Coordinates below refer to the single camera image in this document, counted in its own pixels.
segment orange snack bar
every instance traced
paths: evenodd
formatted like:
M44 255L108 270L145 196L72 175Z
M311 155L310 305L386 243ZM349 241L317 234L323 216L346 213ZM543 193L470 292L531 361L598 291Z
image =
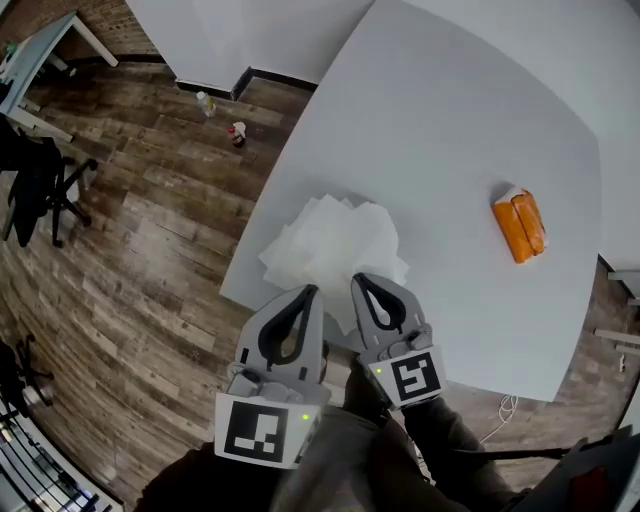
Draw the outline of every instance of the orange snack bar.
M521 188L511 189L496 201L493 213L516 263L526 263L544 252L547 234L530 192Z

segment crumpled paper towel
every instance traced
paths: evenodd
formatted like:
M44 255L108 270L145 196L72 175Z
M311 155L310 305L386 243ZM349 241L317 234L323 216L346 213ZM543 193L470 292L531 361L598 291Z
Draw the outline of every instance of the crumpled paper towel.
M398 233L385 208L354 208L326 195L311 199L259 258L267 267L265 281L283 290L317 285L325 311L346 335L356 327L351 278L370 272L404 285L409 266L397 252Z

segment small bottle on floor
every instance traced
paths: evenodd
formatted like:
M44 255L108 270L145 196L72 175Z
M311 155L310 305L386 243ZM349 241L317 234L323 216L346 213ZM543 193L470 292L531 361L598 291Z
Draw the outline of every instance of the small bottle on floor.
M243 131L238 129L235 125L229 128L229 139L231 140L231 144L237 148L244 146L246 141Z
M213 102L211 96L204 91L200 91L196 94L196 98L198 98L198 104L204 112L204 115L213 117L216 114L216 104Z

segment black sleeve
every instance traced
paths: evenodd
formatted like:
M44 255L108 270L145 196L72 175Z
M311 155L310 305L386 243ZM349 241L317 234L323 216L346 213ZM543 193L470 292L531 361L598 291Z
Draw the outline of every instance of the black sleeve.
M135 512L227 510L239 500L243 510L267 512L281 474L279 469L217 457L213 443L205 443L156 476L142 491Z
M403 411L407 433L416 443L431 476L449 499L471 510L495 511L514 496L494 462L481 462L447 453L484 451L471 431L442 398Z

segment white table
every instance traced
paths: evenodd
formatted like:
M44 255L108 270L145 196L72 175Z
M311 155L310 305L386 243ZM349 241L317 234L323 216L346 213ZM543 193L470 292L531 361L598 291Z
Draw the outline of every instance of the white table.
M534 194L550 240L524 266L490 208L505 183ZM600 168L594 135L551 91L456 25L378 1L282 152L221 293L253 309L277 295L257 256L325 193L389 210L450 380L554 398L593 283ZM330 342L353 334L325 322Z
M10 117L27 128L38 126L67 142L71 142L73 139L71 135L34 116L22 108L22 105L25 103L24 95L27 89L46 60L51 60L58 68L65 67L65 64L55 57L52 52L71 27L74 27L109 65L114 67L118 65L116 58L91 33L74 11L50 23L20 43L2 75L0 75L0 78L5 83L13 80L9 94L0 103L0 114Z

